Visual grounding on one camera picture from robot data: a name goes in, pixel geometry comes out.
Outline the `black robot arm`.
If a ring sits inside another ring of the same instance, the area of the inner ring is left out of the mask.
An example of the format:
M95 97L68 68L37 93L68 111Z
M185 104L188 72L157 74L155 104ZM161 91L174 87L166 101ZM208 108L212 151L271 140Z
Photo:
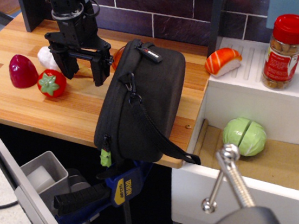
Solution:
M52 18L59 31L45 34L53 58L66 78L79 71L78 59L90 62L95 86L109 77L113 56L111 45L98 36L94 0L49 0Z

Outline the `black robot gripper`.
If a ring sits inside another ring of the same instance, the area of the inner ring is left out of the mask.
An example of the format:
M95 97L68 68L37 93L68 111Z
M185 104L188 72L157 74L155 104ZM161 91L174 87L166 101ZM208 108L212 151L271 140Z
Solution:
M72 79L79 71L77 59L90 60L95 86L102 86L110 75L110 44L98 37L96 16L100 8L94 2L82 2L72 12L52 11L59 31L45 34L49 49L63 75Z

